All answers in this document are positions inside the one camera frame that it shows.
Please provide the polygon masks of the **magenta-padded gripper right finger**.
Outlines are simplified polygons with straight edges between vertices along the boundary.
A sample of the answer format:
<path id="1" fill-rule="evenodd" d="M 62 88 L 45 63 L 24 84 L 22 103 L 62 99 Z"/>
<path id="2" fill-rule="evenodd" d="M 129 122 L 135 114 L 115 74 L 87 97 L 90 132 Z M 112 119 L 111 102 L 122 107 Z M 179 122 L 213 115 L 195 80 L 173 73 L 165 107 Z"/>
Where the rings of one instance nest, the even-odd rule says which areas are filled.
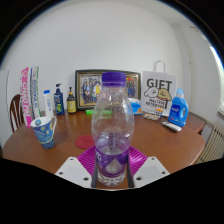
<path id="1" fill-rule="evenodd" d="M 129 148 L 127 180 L 130 188 L 140 188 L 169 175 L 155 157 L 147 157 L 134 147 Z"/>

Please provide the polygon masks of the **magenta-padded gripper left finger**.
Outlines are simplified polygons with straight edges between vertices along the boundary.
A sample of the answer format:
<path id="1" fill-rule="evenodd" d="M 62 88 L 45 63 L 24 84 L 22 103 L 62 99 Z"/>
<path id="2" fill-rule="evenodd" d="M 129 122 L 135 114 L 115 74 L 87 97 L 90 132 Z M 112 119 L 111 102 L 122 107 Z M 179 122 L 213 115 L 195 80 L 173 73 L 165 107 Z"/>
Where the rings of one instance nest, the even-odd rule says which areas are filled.
<path id="1" fill-rule="evenodd" d="M 97 185 L 95 147 L 86 149 L 78 157 L 69 157 L 55 175 L 84 188 L 95 188 Z"/>

